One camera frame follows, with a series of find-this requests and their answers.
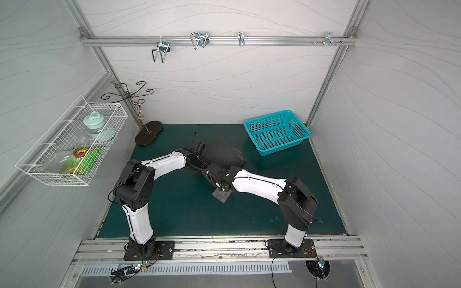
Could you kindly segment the dark grey long pants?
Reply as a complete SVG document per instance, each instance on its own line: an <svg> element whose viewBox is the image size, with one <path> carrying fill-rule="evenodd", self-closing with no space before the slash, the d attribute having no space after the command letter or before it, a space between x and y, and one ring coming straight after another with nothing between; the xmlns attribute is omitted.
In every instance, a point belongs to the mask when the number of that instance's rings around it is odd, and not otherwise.
<svg viewBox="0 0 461 288"><path fill-rule="evenodd" d="M246 159L241 151L223 140L219 140L207 147L202 159L207 164L214 163L224 169L229 169L233 166L242 167L246 164Z"/></svg>

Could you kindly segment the dark oval stand base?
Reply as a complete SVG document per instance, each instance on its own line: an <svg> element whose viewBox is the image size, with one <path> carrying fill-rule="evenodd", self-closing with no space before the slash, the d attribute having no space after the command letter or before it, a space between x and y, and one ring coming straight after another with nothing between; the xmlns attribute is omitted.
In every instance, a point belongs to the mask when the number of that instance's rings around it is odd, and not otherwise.
<svg viewBox="0 0 461 288"><path fill-rule="evenodd" d="M161 132L163 125L159 121L151 121L143 126L143 129L135 137L138 146L150 145Z"/></svg>

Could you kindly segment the teal plastic mesh basket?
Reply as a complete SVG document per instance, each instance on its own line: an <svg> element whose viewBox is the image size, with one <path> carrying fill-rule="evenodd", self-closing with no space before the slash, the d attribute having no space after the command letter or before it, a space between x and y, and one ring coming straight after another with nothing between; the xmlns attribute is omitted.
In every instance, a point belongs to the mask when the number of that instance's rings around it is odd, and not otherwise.
<svg viewBox="0 0 461 288"><path fill-rule="evenodd" d="M290 110L248 120L244 128L260 156L297 146L312 136L306 125Z"/></svg>

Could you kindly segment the ornate metal hook stand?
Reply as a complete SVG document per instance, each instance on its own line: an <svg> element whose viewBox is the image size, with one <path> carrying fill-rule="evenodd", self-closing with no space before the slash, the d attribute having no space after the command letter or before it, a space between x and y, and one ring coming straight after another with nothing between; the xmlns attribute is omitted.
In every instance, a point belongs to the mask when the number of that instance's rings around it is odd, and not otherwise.
<svg viewBox="0 0 461 288"><path fill-rule="evenodd" d="M144 97L150 96L155 93L155 90L152 88L147 88L144 92L142 92L145 85L146 85L146 81L140 80L136 82L136 86L138 87L138 89L136 91L131 91L129 90L126 83L123 83L123 82L117 83L114 85L114 88L116 90L121 90L122 91L121 94L116 94L113 92L106 92L100 97L100 99L106 101L106 100L110 100L112 96L119 96L121 97L121 99L115 101L114 103L123 102L125 100L129 101L134 111L136 112L136 120L138 124L140 126L144 126L144 123L143 123L144 116L142 115L142 105L145 102Z"/></svg>

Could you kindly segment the pale green lidded jar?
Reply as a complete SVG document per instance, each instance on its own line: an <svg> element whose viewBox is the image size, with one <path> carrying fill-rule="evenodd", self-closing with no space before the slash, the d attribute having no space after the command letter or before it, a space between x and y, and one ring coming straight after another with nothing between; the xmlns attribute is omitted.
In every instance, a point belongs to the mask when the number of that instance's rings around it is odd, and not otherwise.
<svg viewBox="0 0 461 288"><path fill-rule="evenodd" d="M111 126L107 126L107 121L102 114L93 111L83 120L84 126L88 133L100 142L105 142L113 139L115 132Z"/></svg>

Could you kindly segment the green snack packet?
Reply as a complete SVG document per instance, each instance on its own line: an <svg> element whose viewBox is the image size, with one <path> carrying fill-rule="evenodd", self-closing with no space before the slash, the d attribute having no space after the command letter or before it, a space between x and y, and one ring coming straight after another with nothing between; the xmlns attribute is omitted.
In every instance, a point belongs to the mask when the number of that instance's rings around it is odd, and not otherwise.
<svg viewBox="0 0 461 288"><path fill-rule="evenodd" d="M77 147L67 158L62 166L61 174L74 174L84 176L88 174L97 163L101 147L89 148L86 146Z"/></svg>

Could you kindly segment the white vent strip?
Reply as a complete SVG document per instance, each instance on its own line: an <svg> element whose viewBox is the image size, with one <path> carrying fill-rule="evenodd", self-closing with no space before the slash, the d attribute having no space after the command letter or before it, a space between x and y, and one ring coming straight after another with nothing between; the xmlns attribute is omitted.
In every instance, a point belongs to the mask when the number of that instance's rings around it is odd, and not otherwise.
<svg viewBox="0 0 461 288"><path fill-rule="evenodd" d="M194 262L163 263L150 266L140 276L189 276L189 275L259 275L287 274L292 270L287 261L280 262Z"/></svg>

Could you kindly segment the double metal hook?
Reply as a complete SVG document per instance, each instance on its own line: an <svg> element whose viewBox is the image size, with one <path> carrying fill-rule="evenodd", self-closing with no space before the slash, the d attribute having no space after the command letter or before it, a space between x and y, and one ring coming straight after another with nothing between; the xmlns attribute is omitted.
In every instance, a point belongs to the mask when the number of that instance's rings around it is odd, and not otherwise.
<svg viewBox="0 0 461 288"><path fill-rule="evenodd" d="M152 60L154 62L161 61L163 64L169 52L170 44L160 38L160 40L156 43L156 48L151 50Z"/></svg>

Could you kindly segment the curved metal hook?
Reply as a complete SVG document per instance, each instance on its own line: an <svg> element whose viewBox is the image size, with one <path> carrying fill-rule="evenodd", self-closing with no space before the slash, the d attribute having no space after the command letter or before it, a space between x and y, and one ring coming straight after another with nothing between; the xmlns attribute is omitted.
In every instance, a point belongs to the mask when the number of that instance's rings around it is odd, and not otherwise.
<svg viewBox="0 0 461 288"><path fill-rule="evenodd" d="M190 40L193 44L193 49L196 50L199 46L204 48L210 44L209 36L206 32L192 32Z"/></svg>

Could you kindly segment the small metal hook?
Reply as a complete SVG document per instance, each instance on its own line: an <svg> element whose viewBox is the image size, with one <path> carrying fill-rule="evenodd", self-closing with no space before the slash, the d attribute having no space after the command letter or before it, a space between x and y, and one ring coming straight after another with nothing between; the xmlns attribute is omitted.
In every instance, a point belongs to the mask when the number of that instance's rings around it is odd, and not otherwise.
<svg viewBox="0 0 461 288"><path fill-rule="evenodd" d="M239 47L245 46L245 36L244 36L244 32L239 32L239 33L238 33L238 45L239 45Z"/></svg>

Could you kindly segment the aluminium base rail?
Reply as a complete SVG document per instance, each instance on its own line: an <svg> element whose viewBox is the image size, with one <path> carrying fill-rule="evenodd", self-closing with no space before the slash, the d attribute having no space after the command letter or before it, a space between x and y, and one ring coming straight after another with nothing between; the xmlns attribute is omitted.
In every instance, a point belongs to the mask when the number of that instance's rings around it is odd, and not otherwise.
<svg viewBox="0 0 461 288"><path fill-rule="evenodd" d="M269 239L276 236L179 236L161 237L161 252L152 260L170 262L234 262L264 261L270 258ZM83 240L72 264L124 264L128 249L125 238ZM308 235L305 237L302 260L317 255L326 260L367 260L368 255L358 236Z"/></svg>

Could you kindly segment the metal bracket hook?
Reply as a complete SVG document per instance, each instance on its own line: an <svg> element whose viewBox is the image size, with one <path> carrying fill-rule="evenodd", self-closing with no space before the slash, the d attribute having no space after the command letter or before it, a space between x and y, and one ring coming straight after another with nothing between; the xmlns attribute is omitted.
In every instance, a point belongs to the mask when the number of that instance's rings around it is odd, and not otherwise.
<svg viewBox="0 0 461 288"><path fill-rule="evenodd" d="M322 46L342 46L344 45L344 41L342 41L341 39L335 40L331 32L327 32L324 38L319 41L313 40L312 43L316 46L318 45L322 45Z"/></svg>

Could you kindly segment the aluminium top rail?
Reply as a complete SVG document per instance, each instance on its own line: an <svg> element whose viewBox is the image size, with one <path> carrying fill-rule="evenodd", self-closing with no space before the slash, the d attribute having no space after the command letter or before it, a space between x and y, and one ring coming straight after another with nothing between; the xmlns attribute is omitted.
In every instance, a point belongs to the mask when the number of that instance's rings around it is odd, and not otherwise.
<svg viewBox="0 0 461 288"><path fill-rule="evenodd" d="M324 36L245 36L245 46L314 46L313 40L319 41ZM185 37L93 37L81 39L86 47L155 47L162 38L172 48L192 47L189 36ZM353 46L358 38L333 36L335 40L344 41L343 46ZM238 36L209 36L209 47L239 47Z"/></svg>

